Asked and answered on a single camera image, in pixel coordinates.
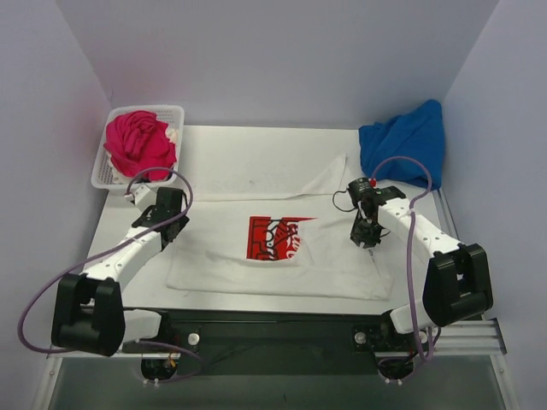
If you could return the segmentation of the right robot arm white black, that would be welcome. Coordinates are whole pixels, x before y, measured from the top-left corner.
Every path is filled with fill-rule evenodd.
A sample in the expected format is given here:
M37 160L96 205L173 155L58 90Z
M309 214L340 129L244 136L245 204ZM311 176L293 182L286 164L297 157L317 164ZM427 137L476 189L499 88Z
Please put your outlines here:
M466 245L441 231L395 186L377 188L374 180L359 178L349 183L348 193L357 211L350 233L356 246L373 248L388 231L407 244L407 279L414 256L426 266L421 297L415 298L410 285L409 303L392 310L390 320L380 325L383 345L397 349L415 329L442 328L493 307L488 258L480 245Z

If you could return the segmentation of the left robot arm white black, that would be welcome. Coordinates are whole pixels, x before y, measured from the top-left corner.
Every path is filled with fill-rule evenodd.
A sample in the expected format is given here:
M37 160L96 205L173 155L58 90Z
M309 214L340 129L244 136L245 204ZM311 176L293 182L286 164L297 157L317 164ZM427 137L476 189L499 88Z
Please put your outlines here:
M189 205L183 190L160 188L111 255L80 274L61 278L51 329L54 346L109 357L122 344L139 340L156 352L171 345L173 331L163 324L162 315L126 310L122 291L185 228Z

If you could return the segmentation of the white t-shirt red print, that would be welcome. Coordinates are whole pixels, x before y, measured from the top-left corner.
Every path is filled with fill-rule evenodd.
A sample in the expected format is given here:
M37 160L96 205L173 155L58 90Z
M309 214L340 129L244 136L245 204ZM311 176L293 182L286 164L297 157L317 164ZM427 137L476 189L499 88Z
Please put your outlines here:
M290 194L224 195L194 202L171 251L173 290L252 296L386 300L391 276L350 240L354 217L332 194L349 176L336 157Z

